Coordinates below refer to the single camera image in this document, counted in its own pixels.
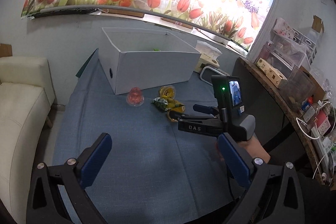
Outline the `person right hand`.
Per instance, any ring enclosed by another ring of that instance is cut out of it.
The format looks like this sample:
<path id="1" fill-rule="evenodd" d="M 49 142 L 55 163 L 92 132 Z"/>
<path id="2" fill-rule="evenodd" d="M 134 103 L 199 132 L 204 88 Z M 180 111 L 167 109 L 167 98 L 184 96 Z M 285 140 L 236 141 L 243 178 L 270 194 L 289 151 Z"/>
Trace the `person right hand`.
<path id="1" fill-rule="evenodd" d="M 262 147 L 255 136 L 252 136 L 248 141 L 239 142 L 238 146 L 245 149 L 253 159 L 260 158 L 266 163 L 270 161 L 270 154 Z"/>

